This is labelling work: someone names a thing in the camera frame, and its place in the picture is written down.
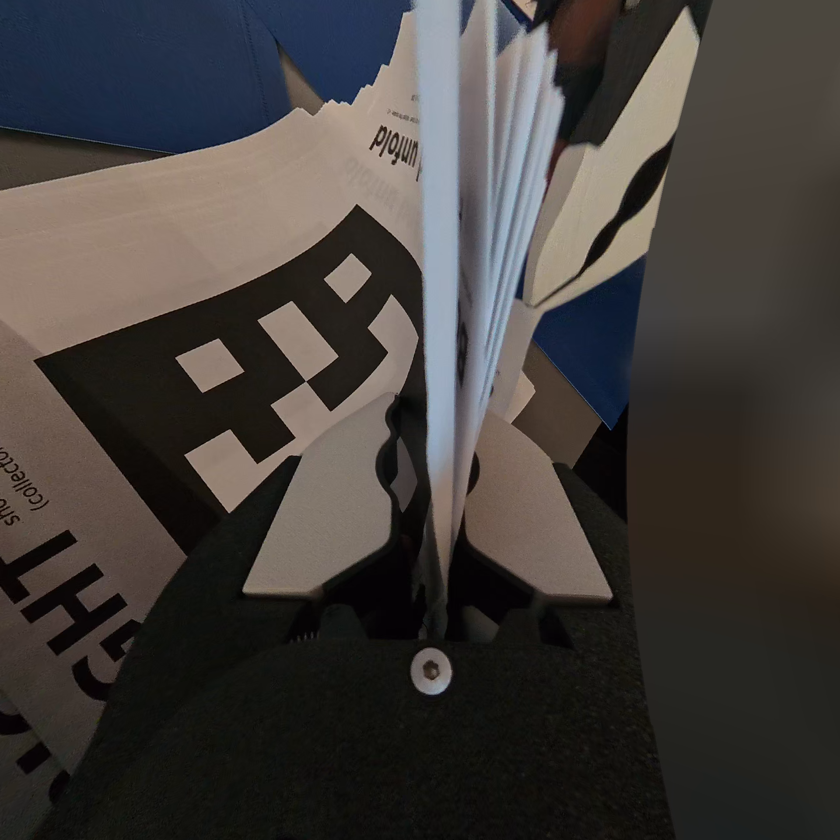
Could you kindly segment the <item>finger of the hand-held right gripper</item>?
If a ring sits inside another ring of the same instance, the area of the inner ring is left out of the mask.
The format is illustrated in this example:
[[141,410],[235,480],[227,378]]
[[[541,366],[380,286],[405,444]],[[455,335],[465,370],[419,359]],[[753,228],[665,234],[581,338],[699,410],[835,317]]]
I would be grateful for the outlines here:
[[646,255],[675,138],[650,150],[625,140],[562,153],[528,255],[527,307],[557,308]]
[[631,198],[647,198],[622,222],[601,256],[602,279],[615,277],[648,251],[699,43],[685,9],[601,145],[607,221],[618,221],[621,206],[634,209]]

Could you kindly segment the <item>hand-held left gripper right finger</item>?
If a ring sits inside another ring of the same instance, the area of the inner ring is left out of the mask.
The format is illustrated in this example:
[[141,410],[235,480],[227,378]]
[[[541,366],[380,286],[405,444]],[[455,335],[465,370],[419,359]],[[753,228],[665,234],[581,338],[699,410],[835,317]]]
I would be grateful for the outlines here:
[[551,458],[501,418],[485,419],[465,537],[532,592],[564,605],[605,605],[613,591]]

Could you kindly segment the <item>pile of printed paper sheets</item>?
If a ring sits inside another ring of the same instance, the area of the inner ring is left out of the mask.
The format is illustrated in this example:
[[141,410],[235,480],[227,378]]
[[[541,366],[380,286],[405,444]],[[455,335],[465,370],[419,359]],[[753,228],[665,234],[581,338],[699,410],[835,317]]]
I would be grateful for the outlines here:
[[352,103],[2,192],[2,838],[77,769],[187,554],[384,396],[424,530],[416,21]]

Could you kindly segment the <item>blue folder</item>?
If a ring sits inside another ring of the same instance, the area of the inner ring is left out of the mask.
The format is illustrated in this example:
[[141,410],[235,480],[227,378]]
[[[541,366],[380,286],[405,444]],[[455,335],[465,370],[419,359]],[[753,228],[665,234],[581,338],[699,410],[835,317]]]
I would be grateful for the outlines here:
[[2,128],[182,153],[292,104],[286,54],[350,102],[392,56],[410,2],[2,1]]
[[629,400],[646,256],[541,316],[534,342],[602,423],[613,428]]

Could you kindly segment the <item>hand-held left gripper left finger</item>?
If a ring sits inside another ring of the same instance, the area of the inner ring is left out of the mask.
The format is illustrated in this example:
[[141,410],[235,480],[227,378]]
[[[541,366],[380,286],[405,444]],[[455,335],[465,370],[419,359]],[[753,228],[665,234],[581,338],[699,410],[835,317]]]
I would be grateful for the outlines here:
[[303,451],[248,573],[249,597],[312,599],[392,541],[401,511],[398,395],[386,392]]

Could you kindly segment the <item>sheaf of white paper sheets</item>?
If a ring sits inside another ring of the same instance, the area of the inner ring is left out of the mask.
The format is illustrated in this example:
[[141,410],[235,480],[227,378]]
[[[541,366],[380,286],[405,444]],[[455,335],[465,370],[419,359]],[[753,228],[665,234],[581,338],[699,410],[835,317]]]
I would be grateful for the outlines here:
[[448,624],[449,573],[564,110],[547,26],[503,2],[415,2],[429,639]]

